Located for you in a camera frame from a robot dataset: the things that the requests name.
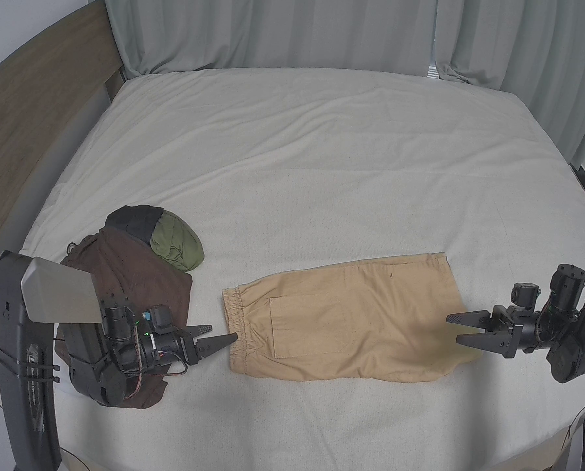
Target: patch pocket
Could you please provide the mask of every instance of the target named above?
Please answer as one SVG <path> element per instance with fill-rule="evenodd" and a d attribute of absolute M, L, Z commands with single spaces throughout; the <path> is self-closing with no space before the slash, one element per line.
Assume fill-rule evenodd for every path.
<path fill-rule="evenodd" d="M 341 352 L 351 339 L 341 302 L 333 295 L 269 298 L 275 358 Z"/>

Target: wooden headboard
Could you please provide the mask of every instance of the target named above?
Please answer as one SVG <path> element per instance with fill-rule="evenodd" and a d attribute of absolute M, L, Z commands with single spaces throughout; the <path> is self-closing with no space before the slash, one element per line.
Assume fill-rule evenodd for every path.
<path fill-rule="evenodd" d="M 0 249 L 2 237 L 11 237 L 4 226 L 14 216 L 12 210 L 20 209 L 21 200 L 28 196 L 25 188 L 91 99 L 100 90 L 105 100 L 107 94 L 113 98 L 117 93 L 121 67 L 102 0 L 58 21 L 0 64 Z M 70 157 L 62 156 L 61 168 L 56 176 L 53 173 L 55 180 Z M 52 184 L 43 197 L 34 199 L 40 204 L 29 208 L 28 200 L 22 200 L 24 208 L 36 208 L 32 213 L 36 215 Z M 26 220 L 18 224 L 16 228 L 26 231 L 30 226 Z M 24 239 L 26 231 L 22 237 L 16 232 L 17 237 Z"/>

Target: white bed sheet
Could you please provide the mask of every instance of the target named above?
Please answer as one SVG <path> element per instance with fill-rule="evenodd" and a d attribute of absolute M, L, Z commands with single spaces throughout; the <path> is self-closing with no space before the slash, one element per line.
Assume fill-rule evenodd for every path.
<path fill-rule="evenodd" d="M 189 324 L 226 331 L 221 290 L 279 271 L 444 251 L 469 310 L 585 268 L 585 194 L 511 94 L 377 72 L 237 69 L 127 82 L 55 186 L 23 253 L 60 261 L 124 205 L 198 233 Z M 485 354 L 438 381 L 286 382 L 228 352 L 148 410 L 56 391 L 62 446 L 112 470 L 476 470 L 554 434 L 585 375 Z"/>

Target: folded pants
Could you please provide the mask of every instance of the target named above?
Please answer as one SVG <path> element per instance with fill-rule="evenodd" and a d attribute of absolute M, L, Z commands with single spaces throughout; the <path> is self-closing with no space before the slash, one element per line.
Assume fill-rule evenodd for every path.
<path fill-rule="evenodd" d="M 445 322 L 466 309 L 443 253 L 274 274 L 223 299 L 231 368 L 253 377 L 433 381 L 481 355 Z"/>

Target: gray-green curtain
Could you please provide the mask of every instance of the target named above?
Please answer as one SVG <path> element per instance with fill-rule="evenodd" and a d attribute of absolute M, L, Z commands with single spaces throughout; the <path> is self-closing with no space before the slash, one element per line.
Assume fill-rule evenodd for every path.
<path fill-rule="evenodd" d="M 426 75 L 436 11 L 436 0 L 105 3 L 129 78 L 233 67 L 355 68 Z"/>
<path fill-rule="evenodd" d="M 445 80 L 512 92 L 563 157 L 585 155 L 585 0 L 438 0 Z"/>

